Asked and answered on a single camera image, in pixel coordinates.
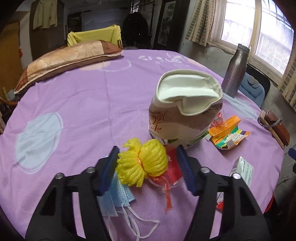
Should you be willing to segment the red snack bag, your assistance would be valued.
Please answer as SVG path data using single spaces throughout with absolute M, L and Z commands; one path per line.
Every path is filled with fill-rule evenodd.
M 166 208 L 165 212 L 168 212 L 172 207 L 170 191 L 181 184 L 183 180 L 182 172 L 177 161 L 176 148 L 166 146 L 166 155 L 168 158 L 168 168 L 165 173 L 159 177 L 149 177 L 149 182 L 160 188 L 166 195 Z

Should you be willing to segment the yellow foam fruit net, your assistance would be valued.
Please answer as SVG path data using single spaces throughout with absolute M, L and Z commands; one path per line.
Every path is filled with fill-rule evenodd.
M 122 185 L 141 187 L 147 177 L 159 177 L 168 168 L 166 148 L 159 140 L 151 139 L 142 144 L 132 138 L 118 154 L 116 173 Z

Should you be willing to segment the clear red printed plastic bag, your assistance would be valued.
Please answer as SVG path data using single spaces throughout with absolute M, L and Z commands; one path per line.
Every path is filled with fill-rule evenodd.
M 224 112 L 224 110 L 220 110 L 216 115 L 214 120 L 211 122 L 210 124 L 210 129 L 211 128 L 218 128 L 218 129 L 222 129 L 222 128 L 227 128 L 228 124 L 227 124 L 227 118 L 226 118 L 226 114 Z

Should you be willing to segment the blue face mask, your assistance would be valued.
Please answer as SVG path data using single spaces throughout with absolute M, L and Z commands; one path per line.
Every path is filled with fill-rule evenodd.
M 135 201 L 135 197 L 130 191 L 128 185 L 123 185 L 117 177 L 117 173 L 114 173 L 109 190 L 103 194 L 103 196 L 97 197 L 97 201 L 100 207 L 102 216 L 107 218 L 107 229 L 112 240 L 114 240 L 113 233 L 111 231 L 111 219 L 123 215 L 125 223 L 136 237 L 136 240 L 144 240 L 150 237 L 153 232 L 158 228 L 160 221 L 155 219 L 141 218 L 131 207 L 131 202 Z M 153 223 L 154 226 L 146 235 L 141 235 L 140 228 L 137 224 L 137 220 L 143 222 Z

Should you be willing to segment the orange cardboard box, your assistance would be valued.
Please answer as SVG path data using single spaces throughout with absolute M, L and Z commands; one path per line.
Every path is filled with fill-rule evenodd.
M 234 115 L 219 126 L 213 126 L 208 130 L 210 141 L 220 150 L 230 150 L 236 147 L 251 132 L 241 130 L 238 126 L 241 119 Z

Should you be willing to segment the white medicine box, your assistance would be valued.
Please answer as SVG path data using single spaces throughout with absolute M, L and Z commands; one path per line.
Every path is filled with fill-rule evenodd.
M 232 176 L 234 173 L 237 173 L 241 176 L 241 178 L 244 180 L 246 185 L 249 187 L 251 184 L 251 180 L 253 177 L 253 171 L 254 167 L 248 163 L 243 157 L 239 156 L 239 158 L 234 162 L 234 165 L 232 167 L 232 170 L 229 174 L 229 176 Z M 219 193 L 219 196 L 217 198 L 217 205 L 216 208 L 218 211 L 223 211 L 223 205 L 224 205 L 224 193 Z

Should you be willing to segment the purple bed sheet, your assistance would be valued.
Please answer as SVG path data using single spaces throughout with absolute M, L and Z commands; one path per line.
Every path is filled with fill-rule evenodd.
M 21 235 L 57 173 L 79 174 L 113 146 L 150 139 L 149 105 L 161 76 L 175 69 L 212 74 L 176 52 L 125 50 L 121 58 L 65 72 L 25 93 L 1 135 L 1 207 Z M 254 168 L 250 190 L 265 210 L 284 151 L 258 124 L 259 107 L 242 93 L 224 99 L 223 112 L 238 116 L 239 128 L 250 135 L 225 151 L 203 139 L 188 154 L 222 175 L 243 157 Z

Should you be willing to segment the crushed paper cup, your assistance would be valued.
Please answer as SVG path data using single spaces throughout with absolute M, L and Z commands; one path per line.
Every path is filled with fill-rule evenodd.
M 164 73 L 149 106 L 149 133 L 168 147 L 193 146 L 222 109 L 223 92 L 216 78 L 197 70 Z

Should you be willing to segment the brown leather wallet bag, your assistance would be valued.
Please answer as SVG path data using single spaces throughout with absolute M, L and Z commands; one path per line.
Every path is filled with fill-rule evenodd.
M 282 118 L 278 118 L 272 111 L 262 110 L 258 119 L 258 123 L 270 131 L 282 149 L 290 144 L 290 133 L 282 123 Z

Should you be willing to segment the steel water bottle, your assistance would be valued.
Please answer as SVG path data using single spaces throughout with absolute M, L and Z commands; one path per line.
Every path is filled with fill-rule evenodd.
M 234 56 L 231 58 L 221 87 L 224 94 L 234 98 L 241 85 L 247 68 L 247 60 L 250 49 L 238 44 Z

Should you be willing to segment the black chair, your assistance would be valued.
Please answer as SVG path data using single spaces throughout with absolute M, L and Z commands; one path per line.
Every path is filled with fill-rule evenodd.
M 250 64 L 247 65 L 246 73 L 253 76 L 263 86 L 265 90 L 265 98 L 266 98 L 271 86 L 270 79 L 265 74 L 263 74 L 261 71 L 259 71 L 258 69 L 256 69 L 254 66 Z

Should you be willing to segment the brown beige pillow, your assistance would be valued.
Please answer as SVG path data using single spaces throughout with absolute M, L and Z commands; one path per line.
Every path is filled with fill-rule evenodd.
M 18 95 L 34 83 L 86 65 L 121 56 L 122 50 L 111 42 L 93 40 L 56 49 L 30 63 L 22 73 L 14 94 Z

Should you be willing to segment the dark wooden wardrobe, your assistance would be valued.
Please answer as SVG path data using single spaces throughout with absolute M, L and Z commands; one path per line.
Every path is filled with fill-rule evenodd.
M 30 45 L 32 59 L 36 60 L 42 55 L 65 46 L 64 38 L 64 6 L 62 1 L 57 1 L 57 26 L 49 28 L 37 27 L 33 29 L 34 15 L 40 1 L 34 1 L 30 9 Z

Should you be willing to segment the checked window curtain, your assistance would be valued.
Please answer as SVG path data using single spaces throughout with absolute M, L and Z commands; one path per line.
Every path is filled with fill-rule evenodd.
M 200 46 L 222 47 L 226 1 L 195 1 L 185 39 Z

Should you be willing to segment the beige hanging shirt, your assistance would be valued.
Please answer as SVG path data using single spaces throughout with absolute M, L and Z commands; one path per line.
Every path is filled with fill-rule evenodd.
M 57 0 L 40 0 L 33 19 L 33 30 L 37 28 L 48 29 L 57 27 Z

